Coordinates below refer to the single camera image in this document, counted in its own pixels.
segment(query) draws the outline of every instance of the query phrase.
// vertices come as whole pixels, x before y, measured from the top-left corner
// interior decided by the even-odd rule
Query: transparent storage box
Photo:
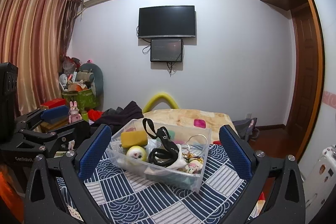
[[[176,144],[184,144],[185,142],[188,141],[188,139],[191,136],[197,135],[196,137],[192,137],[188,141],[188,144],[190,146],[190,152],[201,156],[204,160],[200,174],[189,174],[182,171],[170,170],[165,167],[150,164],[148,162],[140,161],[124,155],[123,153],[125,153],[125,150],[123,151],[123,149],[120,146],[121,142],[120,135],[122,132],[125,131],[144,130],[142,125],[142,119],[131,120],[127,125],[125,125],[121,130],[119,130],[115,135],[112,136],[111,143],[106,149],[106,153],[110,161],[112,162],[113,165],[116,165],[124,170],[127,170],[130,173],[137,174],[148,180],[173,185],[179,188],[189,189],[198,193],[201,187],[204,169],[207,161],[210,138],[211,138],[211,129],[198,128],[198,127],[190,128],[190,127],[172,126],[169,124],[154,122],[154,127],[156,131],[158,128],[162,126],[165,126],[170,133],[171,131],[174,131],[174,134],[170,135],[172,137],[172,141],[175,142]],[[148,151],[154,147],[160,147],[161,142],[159,138],[153,140],[150,136],[147,137],[148,137],[148,145],[145,146],[144,148],[146,149],[148,157],[149,154]]]

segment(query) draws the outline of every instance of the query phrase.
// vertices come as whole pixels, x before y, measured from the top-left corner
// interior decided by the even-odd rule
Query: green box
[[[77,101],[79,111],[83,111],[85,108],[92,109],[99,106],[99,100],[94,96],[91,89],[82,91],[63,91],[62,96],[68,104],[71,101]]]

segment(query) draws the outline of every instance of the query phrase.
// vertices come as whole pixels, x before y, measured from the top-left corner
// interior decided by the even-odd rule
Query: beige blanket
[[[147,112],[144,116],[154,122],[184,127],[194,127],[194,120],[196,119],[204,120],[205,127],[212,130],[210,143],[219,139],[219,129],[225,124],[229,124],[236,131],[229,115],[224,113],[196,109],[159,109]]]

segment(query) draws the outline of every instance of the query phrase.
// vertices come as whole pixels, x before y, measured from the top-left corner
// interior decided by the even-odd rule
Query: blue and white patterned tablecloth
[[[58,183],[66,203],[75,208],[63,179]],[[223,147],[211,145],[198,194],[133,175],[112,165],[106,154],[85,185],[113,223],[216,224],[246,181],[238,177]],[[256,216],[255,208],[249,219]]]

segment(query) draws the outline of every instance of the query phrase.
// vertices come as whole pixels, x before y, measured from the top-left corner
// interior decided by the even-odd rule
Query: pink patterned stripe
[[[325,103],[326,105],[336,109],[336,94],[324,91],[322,96],[322,103]]]

